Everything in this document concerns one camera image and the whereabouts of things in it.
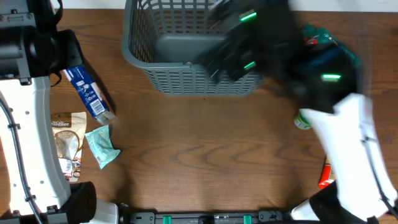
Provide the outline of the green Nescafe coffee bag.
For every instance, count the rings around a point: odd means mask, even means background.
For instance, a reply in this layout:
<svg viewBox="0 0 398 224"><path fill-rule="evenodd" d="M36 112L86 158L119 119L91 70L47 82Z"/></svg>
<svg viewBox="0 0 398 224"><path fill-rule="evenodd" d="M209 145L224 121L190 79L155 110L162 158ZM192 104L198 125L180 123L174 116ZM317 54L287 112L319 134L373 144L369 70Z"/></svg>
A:
<svg viewBox="0 0 398 224"><path fill-rule="evenodd" d="M355 67L361 71L362 62L361 60L349 49L345 46L344 43L340 42L336 39L328 30L323 27L315 27L311 24L305 24L302 33L304 36L304 41L307 45L326 45L326 44L335 44L339 48L341 48L345 54L351 59L354 63Z"/></svg>

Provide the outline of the green lidded jar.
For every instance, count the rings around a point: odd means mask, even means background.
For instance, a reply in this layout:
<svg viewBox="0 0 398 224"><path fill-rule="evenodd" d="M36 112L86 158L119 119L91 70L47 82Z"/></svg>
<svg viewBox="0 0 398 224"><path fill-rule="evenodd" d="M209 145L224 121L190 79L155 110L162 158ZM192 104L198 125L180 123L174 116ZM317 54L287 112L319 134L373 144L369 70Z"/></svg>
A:
<svg viewBox="0 0 398 224"><path fill-rule="evenodd" d="M296 115L294 116L294 124L301 130L308 130L312 128L311 124L302 115L300 110L298 110Z"/></svg>

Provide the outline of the grey plastic basket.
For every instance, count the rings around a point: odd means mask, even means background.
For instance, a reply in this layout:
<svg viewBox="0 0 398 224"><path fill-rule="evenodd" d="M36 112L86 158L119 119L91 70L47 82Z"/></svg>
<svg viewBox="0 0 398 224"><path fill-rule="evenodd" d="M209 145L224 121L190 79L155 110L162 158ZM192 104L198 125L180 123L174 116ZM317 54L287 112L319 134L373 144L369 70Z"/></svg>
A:
<svg viewBox="0 0 398 224"><path fill-rule="evenodd" d="M124 8L122 53L166 95L247 95L262 83L251 72L237 81L210 78L194 59L223 40L229 22L208 19L209 0L128 0Z"/></svg>

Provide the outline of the orange spaghetti packet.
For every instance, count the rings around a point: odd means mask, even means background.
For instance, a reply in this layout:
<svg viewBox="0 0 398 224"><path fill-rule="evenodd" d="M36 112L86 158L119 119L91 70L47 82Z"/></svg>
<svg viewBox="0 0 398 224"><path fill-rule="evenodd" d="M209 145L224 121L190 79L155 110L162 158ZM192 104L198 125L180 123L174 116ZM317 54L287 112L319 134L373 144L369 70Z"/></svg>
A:
<svg viewBox="0 0 398 224"><path fill-rule="evenodd" d="M325 163L322 169L322 174L320 177L320 181L318 183L318 187L320 189L324 189L331 183L335 181L335 174L332 169L331 162L328 157L325 158Z"/></svg>

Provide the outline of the blue rectangular carton box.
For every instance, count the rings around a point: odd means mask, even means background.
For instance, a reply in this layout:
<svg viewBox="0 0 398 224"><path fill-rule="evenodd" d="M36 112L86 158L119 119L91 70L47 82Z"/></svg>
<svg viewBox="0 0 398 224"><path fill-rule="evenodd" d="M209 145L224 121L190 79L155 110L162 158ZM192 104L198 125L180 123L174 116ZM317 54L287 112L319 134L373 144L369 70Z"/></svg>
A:
<svg viewBox="0 0 398 224"><path fill-rule="evenodd" d="M115 118L105 96L85 66L67 68L62 72L77 91L85 108L97 122L104 125Z"/></svg>

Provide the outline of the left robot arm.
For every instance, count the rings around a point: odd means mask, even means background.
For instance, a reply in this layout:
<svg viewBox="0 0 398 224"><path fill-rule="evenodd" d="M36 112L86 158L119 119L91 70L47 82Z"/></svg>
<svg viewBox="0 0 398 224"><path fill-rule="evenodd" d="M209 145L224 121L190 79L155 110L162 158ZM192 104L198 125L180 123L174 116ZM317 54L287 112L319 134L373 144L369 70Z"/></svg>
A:
<svg viewBox="0 0 398 224"><path fill-rule="evenodd" d="M2 223L125 223L92 182L69 183L50 119L50 76L83 61L72 30L50 1L1 2L1 147L11 184Z"/></svg>

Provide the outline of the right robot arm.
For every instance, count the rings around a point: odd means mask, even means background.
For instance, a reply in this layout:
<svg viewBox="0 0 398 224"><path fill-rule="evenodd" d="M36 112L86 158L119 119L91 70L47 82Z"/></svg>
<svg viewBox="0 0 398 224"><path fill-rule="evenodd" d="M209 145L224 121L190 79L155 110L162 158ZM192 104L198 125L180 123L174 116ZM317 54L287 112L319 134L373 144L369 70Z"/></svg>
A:
<svg viewBox="0 0 398 224"><path fill-rule="evenodd" d="M208 17L232 19L224 40L196 58L209 76L262 72L295 100L336 179L292 208L287 223L377 223L397 215L397 189L381 153L373 103L355 56L334 40L310 44L288 1L216 1Z"/></svg>

